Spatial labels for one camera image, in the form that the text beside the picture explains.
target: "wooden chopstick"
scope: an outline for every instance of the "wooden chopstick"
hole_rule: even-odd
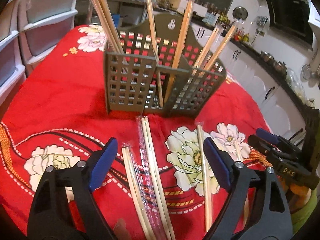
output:
[[[205,213],[205,231],[208,232],[212,225],[212,198],[209,178],[208,161],[203,151],[204,133],[201,125],[197,125],[198,142],[200,147],[202,163],[202,180],[204,185],[204,213]]]
[[[120,53],[120,50],[118,48],[118,45],[116,44],[116,41],[112,35],[112,32],[110,30],[110,27],[107,23],[107,20],[106,20],[106,17],[103,13],[103,10],[101,8],[101,5],[99,3],[99,0],[92,0],[93,1],[93,6],[94,6],[94,9],[96,10],[98,16],[99,16],[99,19],[100,19],[100,22],[101,22],[101,25],[102,25],[102,28],[103,28],[103,31],[106,35],[106,38],[109,39],[110,41],[110,45],[111,45],[111,48],[114,52],[118,52]]]
[[[207,70],[207,71],[211,70],[213,64],[217,61],[220,53],[222,52],[222,50],[224,49],[226,44],[230,41],[230,39],[232,38],[235,31],[236,31],[236,25],[233,24],[231,26],[230,30],[228,31],[227,35],[224,37],[223,41],[219,45],[219,47],[216,49],[215,53],[211,56],[207,65],[204,67],[205,70]]]
[[[179,67],[179,63],[180,63],[180,59],[181,59],[181,55],[182,55],[182,51],[183,51],[183,46],[186,41],[190,21],[191,21],[192,14],[193,14],[193,3],[194,3],[193,0],[188,1],[186,10],[185,10],[185,13],[183,16],[182,25],[181,25],[179,38],[178,38],[178,42],[177,42],[177,47],[176,47],[176,52],[173,57],[172,68]],[[165,92],[164,102],[167,102],[170,97],[174,80],[175,80],[175,76],[170,75],[167,89]]]
[[[159,54],[158,54],[158,47],[157,47],[156,25],[155,25],[155,19],[153,17],[152,0],[147,0],[147,9],[148,9],[150,32],[151,32],[151,43],[152,43],[153,52],[156,57],[157,65],[158,65]],[[159,93],[159,104],[160,104],[160,107],[163,108],[163,95],[162,95],[160,72],[157,73],[157,86],[158,86],[158,93]]]
[[[112,19],[112,15],[111,15],[111,12],[110,12],[110,9],[109,9],[109,6],[108,6],[108,2],[107,0],[99,0],[100,2],[100,5],[101,5],[101,8],[102,8],[102,11],[104,13],[104,16],[107,20],[107,23],[109,25],[109,28],[110,28],[110,31],[113,35],[113,38],[115,39],[116,41],[116,44],[119,48],[119,51],[121,53],[123,53],[123,48],[122,48],[122,45],[121,45],[121,41],[120,41],[120,38],[119,38],[119,34],[118,34],[118,31],[116,29],[116,26],[115,26],[115,23]]]
[[[200,52],[199,57],[197,58],[195,64],[193,65],[194,67],[198,68],[202,66],[202,63],[205,59],[205,56],[207,56],[213,41],[215,40],[215,38],[218,35],[218,31],[219,27],[215,27],[212,34],[210,35],[210,38],[207,40],[207,43],[205,44],[205,46],[203,47],[202,51]]]
[[[128,147],[122,148],[122,156],[124,160],[124,167],[127,174],[131,196],[132,196],[133,203],[134,203],[140,224],[142,226],[144,235],[146,236],[147,240],[156,240],[156,236],[152,230],[145,206],[143,204],[142,196],[140,194],[139,185],[137,182],[137,177],[135,175],[134,166],[130,156],[130,150]]]
[[[147,150],[150,175],[151,175],[153,189],[156,196],[156,202],[159,209],[160,218],[161,218],[167,239],[175,240],[172,223],[169,217],[169,212],[168,212],[166,200],[164,197],[163,187],[162,187],[160,174],[158,170],[158,164],[156,161],[156,154],[153,148],[153,142],[152,142],[148,117],[143,117],[141,119],[141,123],[142,123],[142,130],[143,130],[143,138],[144,138],[145,146]]]
[[[237,159],[240,162],[243,162],[243,157],[241,155],[241,151],[238,145],[238,142],[236,139],[234,139],[234,146],[236,148],[236,153],[237,153]],[[245,199],[245,203],[244,203],[244,209],[243,209],[243,225],[245,226],[247,223],[249,217],[249,199],[248,199],[248,195],[247,198]]]

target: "red table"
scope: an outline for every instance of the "red table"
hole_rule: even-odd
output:
[[[141,165],[137,124],[129,114],[106,114],[102,70],[105,37],[101,32],[100,27],[71,30],[23,83],[0,124],[1,202],[24,233],[46,166],[73,166],[115,137],[119,154],[93,195],[111,227],[124,218],[132,239],[144,239],[121,156],[121,145],[130,143]],[[257,104],[231,76],[196,120],[149,115],[149,122],[176,239],[202,239],[203,180],[195,122],[203,122],[206,137],[214,138],[234,159],[234,140],[248,158],[247,137],[259,127],[268,127]],[[211,175],[216,218],[227,194]],[[73,199],[72,191],[67,192]]]

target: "wall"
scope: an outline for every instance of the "wall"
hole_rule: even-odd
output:
[[[248,11],[248,18],[243,26],[245,32],[250,33],[250,40],[252,41],[257,28],[254,24],[254,19],[257,16],[269,17],[268,7],[259,6],[258,0],[233,0],[228,12],[229,18],[233,18],[232,11],[237,6],[243,6]],[[263,31],[266,34],[264,37],[259,35],[257,36],[253,43],[254,49],[256,51],[263,50],[272,53],[276,60],[284,61],[287,67],[294,70],[303,85],[307,98],[314,98],[316,100],[316,108],[320,109],[320,90],[318,88],[318,84],[316,82],[301,80],[301,69],[303,65],[309,64],[316,52],[316,39],[314,38],[314,51],[312,52],[300,45],[298,42],[291,40],[282,34],[275,33],[273,30],[269,30],[269,22]]]
[[[267,7],[260,6],[257,11],[257,16],[268,16],[269,11]],[[252,29],[255,29],[255,26],[251,28],[251,36],[253,36]],[[311,51],[297,41],[286,37],[282,33],[277,33],[269,29],[269,22],[265,26],[264,31],[266,32],[265,36],[257,36],[253,47],[257,51],[266,51],[272,53],[276,60],[284,61],[288,68],[291,68],[300,82],[303,85],[307,98],[314,98],[316,108],[320,109],[320,90],[316,82],[305,81],[301,76],[301,69],[303,65],[310,64],[312,57],[314,56],[317,48],[317,40],[314,37],[313,49]]]

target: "blue gripper pad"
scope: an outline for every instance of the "blue gripper pad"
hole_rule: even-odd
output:
[[[101,187],[103,180],[109,171],[111,164],[116,158],[118,152],[118,142],[115,138],[110,138],[104,148],[101,150],[100,158],[96,161],[95,166],[92,168],[91,177],[89,182],[89,190],[92,193],[96,188]]]
[[[271,143],[273,145],[277,145],[279,143],[279,139],[278,139],[278,136],[272,134],[272,133],[269,133],[267,132],[266,130],[263,130],[262,128],[258,128],[256,130],[256,135],[267,141],[268,143]]]
[[[232,181],[231,166],[234,163],[227,152],[219,150],[214,141],[208,137],[203,143],[204,155],[206,156],[209,165],[217,178],[220,187],[229,191]]]

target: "black range hood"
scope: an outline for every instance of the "black range hood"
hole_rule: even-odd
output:
[[[279,30],[313,50],[313,31],[308,23],[308,0],[267,0],[267,4],[270,28]]]

